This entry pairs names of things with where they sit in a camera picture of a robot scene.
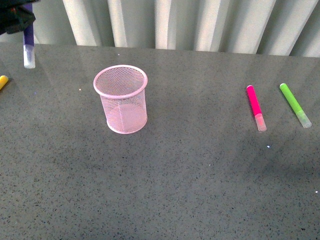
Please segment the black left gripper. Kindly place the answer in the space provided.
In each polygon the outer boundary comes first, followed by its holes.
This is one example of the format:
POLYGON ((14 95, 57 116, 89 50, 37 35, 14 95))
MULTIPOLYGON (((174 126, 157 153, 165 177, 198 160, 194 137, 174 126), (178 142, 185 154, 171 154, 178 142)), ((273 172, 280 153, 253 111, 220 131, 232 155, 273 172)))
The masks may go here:
POLYGON ((1 0, 0 1, 0 34, 8 35, 23 32, 36 17, 32 4, 39 0, 1 0))

